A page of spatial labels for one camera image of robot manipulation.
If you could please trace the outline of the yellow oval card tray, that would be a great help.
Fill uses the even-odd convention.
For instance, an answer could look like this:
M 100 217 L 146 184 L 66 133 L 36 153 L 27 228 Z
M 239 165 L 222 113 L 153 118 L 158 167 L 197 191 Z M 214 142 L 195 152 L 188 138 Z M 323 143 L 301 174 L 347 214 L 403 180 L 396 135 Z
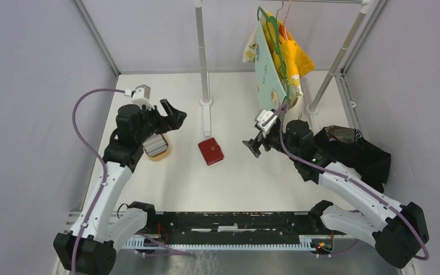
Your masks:
M 170 154 L 170 145 L 165 134 L 154 134 L 143 143 L 143 150 L 147 157 L 158 162 Z

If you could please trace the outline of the red card holder wallet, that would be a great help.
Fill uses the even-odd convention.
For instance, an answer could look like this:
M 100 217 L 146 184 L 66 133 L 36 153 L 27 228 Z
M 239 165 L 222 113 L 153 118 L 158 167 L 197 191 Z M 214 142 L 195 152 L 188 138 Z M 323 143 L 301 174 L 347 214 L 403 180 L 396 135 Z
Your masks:
M 224 159 L 220 145 L 214 137 L 198 143 L 199 150 L 208 166 Z

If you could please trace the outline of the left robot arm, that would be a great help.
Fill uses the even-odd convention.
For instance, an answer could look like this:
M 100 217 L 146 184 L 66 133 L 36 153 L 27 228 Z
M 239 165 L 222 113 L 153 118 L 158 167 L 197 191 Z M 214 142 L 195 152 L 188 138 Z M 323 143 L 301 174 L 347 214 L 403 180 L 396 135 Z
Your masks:
M 187 117 L 167 99 L 160 103 L 165 116 L 156 106 L 127 104 L 118 109 L 116 128 L 99 159 L 102 175 L 76 222 L 53 241 L 61 264 L 71 274 L 110 274 L 118 251 L 135 233 L 156 229 L 155 207 L 149 203 L 132 202 L 118 221 L 110 224 L 110 218 L 144 153 L 144 143 L 151 136 L 179 129 Z

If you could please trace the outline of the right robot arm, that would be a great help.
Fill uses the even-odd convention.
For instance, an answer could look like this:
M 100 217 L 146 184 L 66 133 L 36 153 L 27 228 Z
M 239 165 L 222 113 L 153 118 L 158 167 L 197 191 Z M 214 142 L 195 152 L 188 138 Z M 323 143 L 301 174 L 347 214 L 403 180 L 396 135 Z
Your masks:
M 317 203 L 308 218 L 312 232 L 322 234 L 330 229 L 346 233 L 374 247 L 382 259 L 399 269 L 414 258 L 429 259 L 429 232 L 420 206 L 413 202 L 403 205 L 363 182 L 342 162 L 315 145 L 305 121 L 291 121 L 285 131 L 266 131 L 260 125 L 256 128 L 257 136 L 243 141 L 256 158 L 261 147 L 283 153 L 304 181 L 311 180 L 331 190 L 355 207 L 348 211 L 330 201 Z

